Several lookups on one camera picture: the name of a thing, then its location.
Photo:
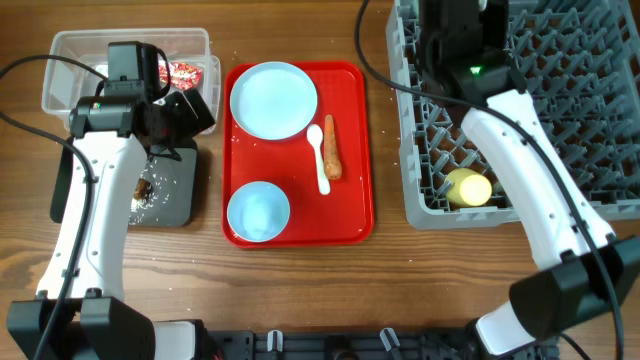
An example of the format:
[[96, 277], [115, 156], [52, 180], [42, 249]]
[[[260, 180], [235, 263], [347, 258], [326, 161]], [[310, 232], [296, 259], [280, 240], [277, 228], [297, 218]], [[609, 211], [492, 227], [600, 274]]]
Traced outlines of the brown food scrap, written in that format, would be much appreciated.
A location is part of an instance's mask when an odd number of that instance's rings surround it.
[[133, 199], [136, 201], [146, 200], [152, 192], [152, 185], [144, 178], [139, 178], [134, 191]]

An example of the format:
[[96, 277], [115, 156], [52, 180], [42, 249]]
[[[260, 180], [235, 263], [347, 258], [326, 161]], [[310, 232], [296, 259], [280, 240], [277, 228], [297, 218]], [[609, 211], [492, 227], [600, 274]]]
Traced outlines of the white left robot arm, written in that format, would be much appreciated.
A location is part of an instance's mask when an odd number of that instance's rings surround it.
[[220, 359], [199, 320], [154, 322], [124, 302], [130, 203], [149, 157], [215, 125], [198, 91], [175, 92], [165, 53], [112, 42], [108, 71], [70, 114], [71, 180], [56, 247], [35, 297], [7, 328], [30, 359]]

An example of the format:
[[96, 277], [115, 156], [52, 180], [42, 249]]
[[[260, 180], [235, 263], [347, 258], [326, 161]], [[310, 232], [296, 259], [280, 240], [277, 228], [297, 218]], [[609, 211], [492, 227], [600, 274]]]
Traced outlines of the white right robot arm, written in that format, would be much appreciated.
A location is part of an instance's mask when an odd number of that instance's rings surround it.
[[441, 87], [443, 101], [466, 107], [461, 128], [516, 210], [538, 268], [476, 321], [478, 344], [500, 358], [610, 313], [622, 350], [620, 307], [639, 274], [639, 241], [617, 238], [550, 143], [506, 50], [508, 12], [505, 1], [419, 5], [420, 69]]

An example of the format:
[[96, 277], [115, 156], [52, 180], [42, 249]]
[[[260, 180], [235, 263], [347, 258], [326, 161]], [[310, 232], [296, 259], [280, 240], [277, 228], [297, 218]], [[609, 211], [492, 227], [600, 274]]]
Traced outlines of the large light blue plate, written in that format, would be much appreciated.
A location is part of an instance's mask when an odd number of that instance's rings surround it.
[[259, 63], [244, 71], [230, 93], [230, 111], [240, 128], [261, 140], [284, 140], [304, 130], [318, 109], [310, 76], [286, 62]]

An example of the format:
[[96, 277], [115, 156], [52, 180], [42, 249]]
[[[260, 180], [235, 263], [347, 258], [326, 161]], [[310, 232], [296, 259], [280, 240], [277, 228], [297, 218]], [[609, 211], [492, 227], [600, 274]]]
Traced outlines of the white rice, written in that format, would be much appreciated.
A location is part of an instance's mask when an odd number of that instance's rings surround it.
[[130, 226], [166, 226], [169, 222], [171, 192], [176, 189], [177, 181], [173, 179], [168, 161], [154, 159], [148, 161], [141, 172], [152, 185], [152, 192], [144, 201], [131, 200]]

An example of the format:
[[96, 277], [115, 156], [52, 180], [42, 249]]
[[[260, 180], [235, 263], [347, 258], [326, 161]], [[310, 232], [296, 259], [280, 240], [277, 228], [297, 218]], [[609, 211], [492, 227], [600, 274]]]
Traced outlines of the yellow plastic cup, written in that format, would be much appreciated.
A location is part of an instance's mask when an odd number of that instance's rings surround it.
[[451, 184], [446, 198], [459, 207], [483, 206], [493, 192], [492, 185], [485, 176], [468, 168], [451, 171], [445, 181]]

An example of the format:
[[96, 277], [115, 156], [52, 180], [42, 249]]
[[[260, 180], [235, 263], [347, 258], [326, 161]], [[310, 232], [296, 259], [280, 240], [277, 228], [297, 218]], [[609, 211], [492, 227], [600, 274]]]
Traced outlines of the small light blue bowl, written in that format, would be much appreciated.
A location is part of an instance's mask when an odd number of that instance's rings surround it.
[[284, 231], [291, 207], [280, 187], [266, 181], [254, 181], [233, 193], [226, 215], [235, 237], [250, 243], [264, 243]]

